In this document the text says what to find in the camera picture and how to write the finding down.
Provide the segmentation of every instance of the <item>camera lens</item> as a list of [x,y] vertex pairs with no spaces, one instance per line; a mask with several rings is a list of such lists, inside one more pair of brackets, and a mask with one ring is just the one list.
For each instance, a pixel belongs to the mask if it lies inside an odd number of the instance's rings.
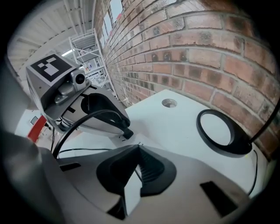
[[83,74],[78,74],[76,76],[76,83],[77,84],[82,84],[84,82],[84,75]]

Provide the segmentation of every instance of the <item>black slot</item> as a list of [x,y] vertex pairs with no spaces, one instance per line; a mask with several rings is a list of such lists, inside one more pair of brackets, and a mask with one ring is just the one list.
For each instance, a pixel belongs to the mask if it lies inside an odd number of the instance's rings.
[[71,113],[75,113],[75,109],[73,109],[72,107],[68,107],[67,110],[69,110]]
[[92,88],[92,89],[97,89],[96,87],[94,86],[89,86],[89,88]]
[[200,184],[200,186],[221,217],[237,209],[233,201],[213,181]]
[[78,168],[80,166],[81,165],[79,163],[71,163],[71,164],[61,165],[59,167],[64,172],[64,171],[67,171],[67,170],[72,170],[72,169]]

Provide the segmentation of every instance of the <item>black cable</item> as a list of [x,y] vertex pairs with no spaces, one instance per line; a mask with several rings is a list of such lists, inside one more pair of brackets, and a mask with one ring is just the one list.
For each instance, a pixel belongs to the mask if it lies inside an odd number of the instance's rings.
[[[76,150],[90,150],[90,151],[110,151],[112,149],[66,149],[66,150],[62,150],[58,153],[57,157],[60,157],[60,154],[63,152],[69,152],[69,151],[76,151]],[[140,177],[140,175],[138,174],[138,172],[136,170],[134,170],[134,172],[136,173],[136,175],[138,176],[139,180],[142,182],[142,178]]]
[[[63,120],[61,120],[61,122],[63,122],[64,124],[66,124]],[[71,127],[71,125],[69,124],[66,124],[68,127]]]
[[53,150],[53,144],[54,144],[54,127],[52,127],[52,146],[51,146],[51,152]]
[[270,117],[268,118],[268,120],[265,122],[265,124],[262,126],[262,128],[257,132],[257,134],[255,134],[251,139],[250,139],[250,143],[253,143],[266,129],[267,127],[271,124],[271,122],[273,121],[273,119],[275,118],[275,116],[277,115],[278,111],[280,109],[280,98],[273,110],[273,112],[271,113]]
[[137,175],[137,177],[139,178],[139,180],[142,182],[142,178],[140,177],[139,173],[138,173],[136,170],[134,170],[134,172],[136,173],[136,175]]
[[66,141],[66,139],[69,137],[69,135],[78,127],[80,126],[82,123],[84,123],[85,121],[89,120],[90,118],[102,114],[102,113],[115,113],[120,119],[121,116],[113,111],[113,110],[99,110],[99,111],[95,111],[93,113],[87,114],[86,116],[82,117],[81,119],[79,119],[78,121],[76,121],[71,127],[69,127],[69,129],[62,135],[62,137],[60,138],[60,140],[58,141],[58,143],[56,144],[56,147],[53,150],[53,156],[54,158],[57,158],[57,155],[63,145],[63,143]]
[[91,151],[101,151],[101,150],[105,150],[105,151],[110,151],[111,149],[66,149],[66,150],[62,150],[58,153],[57,157],[59,158],[60,154],[63,152],[69,152],[69,151],[76,151],[76,150],[91,150]]
[[255,152],[255,156],[256,156],[256,162],[255,162],[255,178],[254,178],[254,182],[252,185],[252,188],[249,190],[248,195],[250,195],[256,185],[256,181],[257,181],[257,175],[258,175],[258,154],[257,152],[254,150]]

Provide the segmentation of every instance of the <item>white ceiling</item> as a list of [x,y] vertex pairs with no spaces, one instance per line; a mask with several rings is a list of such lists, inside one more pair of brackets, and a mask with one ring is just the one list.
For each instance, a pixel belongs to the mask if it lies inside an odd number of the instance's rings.
[[93,28],[94,8],[95,0],[47,0],[27,15],[7,48],[8,58],[23,83],[26,65],[48,53],[67,52],[71,49],[68,37]]

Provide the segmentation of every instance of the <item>round hole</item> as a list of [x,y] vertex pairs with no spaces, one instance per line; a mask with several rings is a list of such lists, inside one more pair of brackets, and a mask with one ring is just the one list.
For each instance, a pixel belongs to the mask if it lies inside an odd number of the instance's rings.
[[205,114],[201,117],[201,126],[213,141],[220,145],[228,145],[231,140],[231,132],[226,123],[213,114]]
[[172,99],[165,99],[161,103],[163,106],[168,107],[168,108],[173,108],[173,107],[177,106],[176,100],[172,100]]

